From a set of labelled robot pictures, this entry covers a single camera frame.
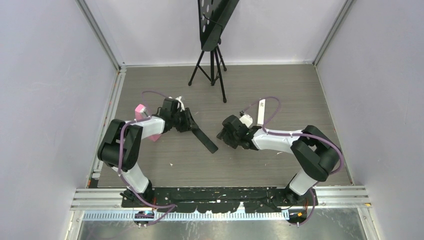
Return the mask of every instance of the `black tripod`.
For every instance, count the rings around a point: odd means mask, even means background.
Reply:
[[[200,62],[202,60],[202,57],[203,57],[203,54],[204,53],[205,53],[205,51],[201,51],[200,57],[197,60],[196,67],[194,68],[193,75],[191,75],[191,79],[188,82],[188,85],[189,86],[192,85],[193,78],[195,77],[196,71],[199,68],[203,72],[203,74],[207,77],[207,79],[209,79],[210,85],[214,86],[215,85],[215,82],[219,78],[219,82],[221,83],[222,101],[224,103],[226,103],[227,102],[227,98],[225,96],[223,76],[221,74],[221,67],[220,67],[221,63],[222,63],[222,67],[224,68],[224,71],[227,71],[227,68],[225,67],[225,63],[224,63],[224,60],[223,60],[223,56],[221,55],[220,47],[218,45],[216,45],[216,47],[212,51],[210,51],[210,77],[205,72],[205,70],[203,70],[203,68],[200,66]],[[217,73],[216,77],[214,77],[214,71],[215,71],[215,69],[214,69],[214,59],[216,60],[216,67],[218,68],[218,73]]]

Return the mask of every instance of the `white wall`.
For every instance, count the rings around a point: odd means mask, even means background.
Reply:
[[[86,1],[120,62],[197,62],[201,49],[196,0]],[[224,60],[312,62],[344,2],[240,0],[222,34]]]
[[[75,0],[0,3],[0,239],[63,239],[116,76]]]
[[[318,65],[384,239],[423,239],[424,2],[356,1]]]

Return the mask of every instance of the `pink object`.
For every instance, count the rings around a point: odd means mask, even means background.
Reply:
[[[141,119],[145,119],[149,116],[149,113],[147,112],[147,108],[143,105],[143,104],[139,104],[136,108],[135,108],[135,119],[137,120],[141,120]],[[150,140],[152,140],[153,142],[156,142],[162,134],[156,134],[156,135],[152,135],[149,136],[148,138]]]

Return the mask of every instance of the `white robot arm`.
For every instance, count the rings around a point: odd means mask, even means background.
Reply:
[[[324,182],[339,161],[337,152],[329,145],[304,136],[296,136],[306,133],[324,138],[330,141],[318,128],[307,126],[304,130],[279,131],[267,129],[261,126],[251,126],[252,118],[240,113],[227,117],[223,122],[223,129],[217,138],[223,140],[234,149],[242,146],[251,150],[275,150],[294,154],[302,169],[293,177],[285,188],[285,200],[291,204],[297,204],[307,191],[317,182]]]
[[[113,119],[97,151],[98,159],[116,172],[118,172],[119,166],[120,134],[127,122]],[[211,153],[215,153],[218,150],[218,147],[200,130],[193,119],[190,109],[182,104],[181,97],[176,99],[165,98],[162,107],[158,108],[156,114],[153,114],[150,118],[130,124],[124,132],[120,174],[136,193],[142,194],[147,200],[153,197],[153,191],[152,183],[137,164],[141,141],[153,135],[164,134],[172,128],[176,128],[180,133],[193,132]]]

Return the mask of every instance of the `gray wooden floor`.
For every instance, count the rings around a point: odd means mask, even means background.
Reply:
[[[135,107],[142,103],[141,92],[153,90],[171,97],[184,96],[194,120],[219,147],[211,154],[191,132],[175,129],[162,135],[157,142],[145,139],[140,148],[138,164],[156,187],[217,187],[217,186],[285,186],[300,170],[292,154],[272,150],[233,149],[216,138],[222,121],[238,113],[260,97],[276,96],[282,108],[267,125],[273,130],[302,130],[317,126],[332,141],[339,144],[327,104],[312,65],[231,65],[223,73],[227,103],[222,102],[219,81],[211,86],[201,71],[187,83],[194,67],[129,68],[116,111],[116,118],[134,119]],[[162,106],[163,97],[148,93],[148,105]],[[265,118],[276,109],[271,99],[265,104]],[[257,106],[248,113],[255,117]],[[332,175],[322,186],[349,185],[347,171]],[[124,187],[117,174],[104,166],[99,187]]]

